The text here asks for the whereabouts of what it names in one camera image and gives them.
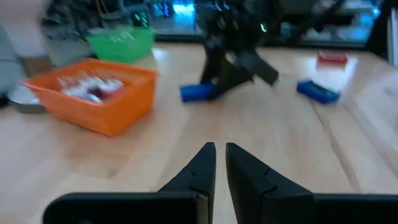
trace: green plastic bin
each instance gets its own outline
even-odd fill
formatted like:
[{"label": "green plastic bin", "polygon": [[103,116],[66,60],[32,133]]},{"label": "green plastic bin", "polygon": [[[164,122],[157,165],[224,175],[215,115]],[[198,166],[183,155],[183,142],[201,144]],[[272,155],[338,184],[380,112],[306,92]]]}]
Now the green plastic bin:
[{"label": "green plastic bin", "polygon": [[151,28],[122,27],[86,37],[96,56],[101,60],[133,63],[150,54],[154,46]]}]

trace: blue object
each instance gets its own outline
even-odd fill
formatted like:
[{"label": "blue object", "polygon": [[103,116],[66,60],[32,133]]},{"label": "blue object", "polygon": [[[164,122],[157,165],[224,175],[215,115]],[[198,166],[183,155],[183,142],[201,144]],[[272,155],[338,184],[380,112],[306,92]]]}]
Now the blue object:
[{"label": "blue object", "polygon": [[334,103],[340,97],[340,92],[328,90],[311,80],[298,82],[297,91],[323,104]]},{"label": "blue object", "polygon": [[181,99],[184,103],[204,101],[210,96],[213,87],[212,83],[180,86]]}]

